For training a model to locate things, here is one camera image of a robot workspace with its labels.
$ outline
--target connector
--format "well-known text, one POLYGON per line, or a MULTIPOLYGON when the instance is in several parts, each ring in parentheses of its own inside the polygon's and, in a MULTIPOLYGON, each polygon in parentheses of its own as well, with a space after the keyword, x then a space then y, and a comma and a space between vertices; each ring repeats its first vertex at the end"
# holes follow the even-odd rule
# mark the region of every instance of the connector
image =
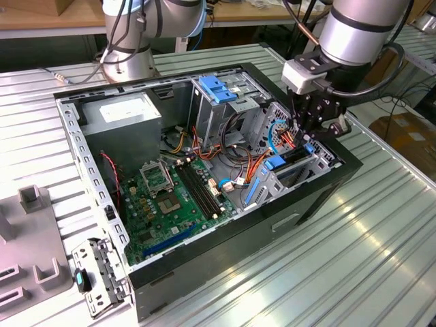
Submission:
POLYGON ((232 191, 234 191, 234 187, 232 182, 227 182, 226 184, 223 185, 222 189, 226 192, 226 193, 230 193, 232 191))

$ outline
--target cardboard box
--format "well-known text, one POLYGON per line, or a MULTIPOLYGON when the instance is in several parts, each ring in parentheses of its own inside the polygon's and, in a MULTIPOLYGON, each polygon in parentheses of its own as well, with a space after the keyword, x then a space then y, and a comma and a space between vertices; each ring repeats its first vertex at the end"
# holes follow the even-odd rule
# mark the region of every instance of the cardboard box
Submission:
POLYGON ((1 7, 10 7, 50 16, 60 16, 74 0, 0 0, 1 7))
MULTIPOLYGON (((369 129, 383 138, 389 117, 381 117, 369 129)), ((428 177, 436 181, 436 126, 414 114, 392 116, 386 142, 428 177)))

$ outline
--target ram slot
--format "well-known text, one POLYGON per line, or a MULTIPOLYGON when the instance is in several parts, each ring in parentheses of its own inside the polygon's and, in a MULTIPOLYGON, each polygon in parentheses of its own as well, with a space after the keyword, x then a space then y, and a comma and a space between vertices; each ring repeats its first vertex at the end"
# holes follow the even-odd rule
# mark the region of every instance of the ram slot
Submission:
POLYGON ((215 199, 190 166, 177 167, 176 171, 189 194, 191 194, 193 200, 200 207, 207 219, 212 219, 213 215, 221 214, 215 199))

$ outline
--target green motherboard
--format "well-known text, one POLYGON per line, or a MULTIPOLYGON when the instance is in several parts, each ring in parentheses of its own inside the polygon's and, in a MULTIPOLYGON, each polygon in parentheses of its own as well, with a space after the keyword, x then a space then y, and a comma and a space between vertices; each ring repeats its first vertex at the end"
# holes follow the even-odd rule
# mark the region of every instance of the green motherboard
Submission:
MULTIPOLYGON (((201 160, 195 159, 190 167, 204 186, 211 178, 201 160)), ((198 234, 236 214, 233 204, 224 195, 213 198, 220 207, 215 219, 205 217, 189 188, 183 184, 174 166, 168 168, 173 191, 159 192, 153 198, 146 186, 144 177, 137 175, 121 183, 125 203, 125 228, 130 237, 125 254, 129 265, 134 265, 153 255, 174 246, 183 239, 198 234)), ((163 176, 153 168, 146 174, 149 186, 164 182, 163 176)))

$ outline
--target red cable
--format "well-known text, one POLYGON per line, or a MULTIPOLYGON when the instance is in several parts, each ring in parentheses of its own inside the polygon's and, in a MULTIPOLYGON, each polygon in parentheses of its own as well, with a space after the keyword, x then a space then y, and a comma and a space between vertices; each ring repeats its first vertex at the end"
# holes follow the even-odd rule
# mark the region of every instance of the red cable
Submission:
POLYGON ((105 153, 100 153, 100 155, 102 155, 104 158, 106 158, 106 160, 109 161, 109 164, 112 166, 112 170, 114 171, 114 175, 115 175, 115 183, 116 183, 116 199, 117 199, 117 204, 116 204, 116 208, 118 209, 118 211, 120 210, 120 182, 118 180, 118 173, 116 172, 116 168, 115 168, 115 163, 111 160, 111 158, 109 158, 109 156, 105 153))

